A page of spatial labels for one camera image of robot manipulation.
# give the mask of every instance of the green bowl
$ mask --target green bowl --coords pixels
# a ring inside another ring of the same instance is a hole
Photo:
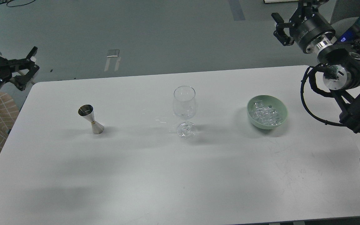
[[[282,120],[280,121],[280,123],[278,125],[274,125],[274,126],[264,125],[253,119],[251,114],[252,114],[252,111],[255,109],[254,102],[259,101],[259,100],[261,100],[263,102],[264,106],[272,105],[273,108],[275,108],[278,111],[278,113],[280,114],[280,116],[282,118]],[[257,128],[261,128],[264,130],[271,130],[271,129],[274,129],[274,128],[280,126],[287,120],[287,116],[288,116],[288,111],[287,111],[287,108],[284,105],[284,103],[281,102],[280,100],[278,100],[277,98],[275,98],[273,96],[269,96],[269,95],[258,95],[258,96],[251,98],[247,104],[247,113],[248,113],[248,118],[250,119],[251,123],[254,124]]]

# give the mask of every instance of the grey chair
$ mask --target grey chair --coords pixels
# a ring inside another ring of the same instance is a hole
[[[360,0],[337,0],[330,19],[339,38],[360,16]]]

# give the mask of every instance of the stainless steel jigger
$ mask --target stainless steel jigger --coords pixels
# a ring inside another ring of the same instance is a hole
[[[104,126],[94,120],[94,108],[89,105],[83,105],[79,108],[79,115],[91,122],[92,132],[94,134],[101,134],[104,131]]]

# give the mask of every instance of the scratch mark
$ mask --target scratch mark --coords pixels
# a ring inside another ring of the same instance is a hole
[[[330,160],[331,164],[333,164],[333,166],[335,166],[333,160],[331,160],[331,158],[330,158],[327,154],[325,154],[325,155],[326,155],[326,157]]]

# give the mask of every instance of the cable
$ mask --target cable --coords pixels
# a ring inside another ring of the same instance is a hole
[[[11,3],[11,2],[13,2],[13,1],[15,1],[15,0],[10,0],[9,2],[7,2],[7,3],[6,3],[6,6],[7,6],[7,7],[10,7],[10,8],[12,8],[12,7],[18,7],[18,6],[25,6],[25,5],[28,5],[28,4],[30,4],[30,3],[34,3],[36,0],[33,0],[33,1],[31,1],[31,2],[29,2],[29,3],[26,3],[26,4],[23,4],[23,5],[9,6],[8,4]]]
[[[304,99],[304,87],[305,87],[305,83],[306,83],[306,80],[308,79],[308,77],[310,76],[315,76],[316,72],[317,72],[317,69],[316,67],[308,67],[305,71],[305,74],[304,74],[304,78],[302,79],[301,81],[301,101],[302,101],[302,105],[304,106],[305,110],[309,113],[309,115],[311,115],[313,118],[315,118],[316,120],[324,123],[325,125],[332,125],[332,126],[336,126],[336,127],[344,127],[344,124],[342,123],[337,123],[337,122],[331,122],[331,121],[327,121],[327,120],[324,120],[322,118],[319,118],[317,116],[315,116],[310,110],[309,108],[307,107],[306,105],[306,102],[305,102],[305,99]]]

